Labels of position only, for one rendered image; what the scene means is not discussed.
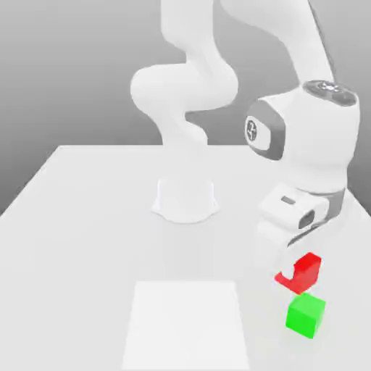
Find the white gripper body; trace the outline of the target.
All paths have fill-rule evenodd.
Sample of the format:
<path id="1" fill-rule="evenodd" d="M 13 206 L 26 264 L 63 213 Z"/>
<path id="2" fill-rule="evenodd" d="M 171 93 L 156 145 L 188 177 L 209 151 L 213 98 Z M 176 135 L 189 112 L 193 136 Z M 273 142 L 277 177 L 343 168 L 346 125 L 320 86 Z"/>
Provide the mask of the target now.
<path id="1" fill-rule="evenodd" d="M 260 221 L 256 229 L 256 260 L 258 262 L 281 260 L 296 242 L 315 229 L 316 227 L 313 227 L 299 232 L 287 230 L 267 220 Z"/>

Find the small green cube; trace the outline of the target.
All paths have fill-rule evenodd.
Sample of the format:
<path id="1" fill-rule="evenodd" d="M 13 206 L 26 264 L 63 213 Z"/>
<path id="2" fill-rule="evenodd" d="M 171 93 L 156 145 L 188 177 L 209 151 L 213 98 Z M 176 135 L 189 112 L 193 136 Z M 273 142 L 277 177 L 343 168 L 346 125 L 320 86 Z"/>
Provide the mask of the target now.
<path id="1" fill-rule="evenodd" d="M 326 301 L 309 293 L 297 295 L 288 306 L 285 326 L 313 339 L 322 323 Z"/>

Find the small red cube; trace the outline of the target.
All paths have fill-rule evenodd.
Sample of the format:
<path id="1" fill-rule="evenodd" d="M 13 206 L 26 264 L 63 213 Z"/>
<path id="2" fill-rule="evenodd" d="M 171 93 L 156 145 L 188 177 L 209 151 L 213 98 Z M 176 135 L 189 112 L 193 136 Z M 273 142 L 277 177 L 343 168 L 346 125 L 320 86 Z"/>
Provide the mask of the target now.
<path id="1" fill-rule="evenodd" d="M 291 279 L 279 272 L 275 276 L 275 281 L 296 294 L 302 294 L 317 282 L 321 261 L 321 257 L 308 252 L 293 265 L 294 271 Z"/>

